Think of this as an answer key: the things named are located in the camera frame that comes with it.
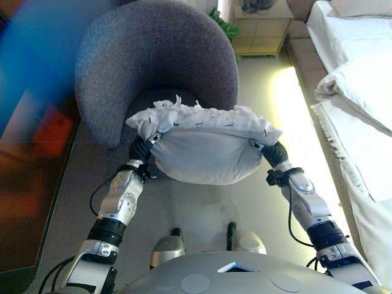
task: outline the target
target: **white bed sheet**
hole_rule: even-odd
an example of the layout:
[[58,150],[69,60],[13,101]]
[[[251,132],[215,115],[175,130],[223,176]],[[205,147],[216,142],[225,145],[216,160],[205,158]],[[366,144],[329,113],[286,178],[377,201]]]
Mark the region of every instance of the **white bed sheet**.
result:
[[392,18],[332,17],[330,1],[317,1],[307,21],[327,72],[358,57],[392,50]]
[[369,192],[392,194],[392,138],[339,95],[312,108],[339,158],[368,262],[382,284],[392,287],[392,200],[374,201]]

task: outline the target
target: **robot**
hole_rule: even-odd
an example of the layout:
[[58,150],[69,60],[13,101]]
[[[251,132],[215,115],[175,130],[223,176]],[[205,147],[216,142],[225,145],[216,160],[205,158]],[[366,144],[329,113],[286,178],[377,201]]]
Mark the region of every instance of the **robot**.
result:
[[[151,177],[149,150],[161,136],[156,133],[146,141],[137,137],[131,144],[129,161],[118,169],[94,226],[60,289],[51,294],[112,293],[119,245],[143,185]],[[176,229],[154,248],[154,269],[123,293],[392,293],[347,241],[303,170],[290,164],[283,145],[263,146],[255,140],[249,144],[272,166],[267,182],[281,188],[293,215],[307,231],[325,274],[264,254],[260,239],[251,232],[236,231],[235,224],[229,225],[228,251],[201,254],[185,254],[181,232]]]

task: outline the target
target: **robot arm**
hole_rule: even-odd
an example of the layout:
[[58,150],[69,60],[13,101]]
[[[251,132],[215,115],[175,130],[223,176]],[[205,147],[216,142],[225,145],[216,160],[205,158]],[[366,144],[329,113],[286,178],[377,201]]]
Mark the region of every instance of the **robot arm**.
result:
[[137,138],[129,151],[130,160],[121,166],[101,203],[96,222],[75,256],[61,283],[61,293],[111,294],[115,286],[116,261],[126,226],[136,212],[137,200],[149,173],[149,149],[160,134],[147,142]]
[[250,144],[264,155],[273,170],[268,171],[270,186],[277,184],[284,197],[291,202],[292,212],[317,251],[320,264],[326,274],[359,289],[380,285],[356,247],[336,225],[331,213],[305,177],[301,168],[293,168],[285,148],[278,142],[274,146],[262,146],[255,140]]

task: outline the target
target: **drawer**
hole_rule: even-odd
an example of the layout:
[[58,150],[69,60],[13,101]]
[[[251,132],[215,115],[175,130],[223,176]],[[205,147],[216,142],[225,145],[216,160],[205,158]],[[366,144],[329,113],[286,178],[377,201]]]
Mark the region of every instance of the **drawer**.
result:
[[289,19],[260,20],[255,37],[283,37],[290,24]]
[[254,38],[249,53],[278,53],[282,38]]
[[259,20],[237,20],[236,25],[239,28],[239,37],[253,37],[258,27]]
[[237,54],[249,53],[252,43],[253,38],[235,38],[232,42],[234,52]]

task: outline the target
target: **green plant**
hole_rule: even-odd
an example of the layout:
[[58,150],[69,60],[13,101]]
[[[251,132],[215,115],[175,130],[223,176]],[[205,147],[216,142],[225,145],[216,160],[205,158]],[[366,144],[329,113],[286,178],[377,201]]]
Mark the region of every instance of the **green plant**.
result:
[[[239,28],[234,23],[228,23],[228,22],[224,21],[223,19],[221,19],[219,16],[220,14],[221,13],[215,7],[210,11],[208,16],[211,17],[220,26],[220,28],[223,30],[223,32],[225,32],[228,39],[231,41],[236,36],[238,36],[241,32],[240,32]],[[241,56],[236,54],[235,59],[238,62],[241,59]]]

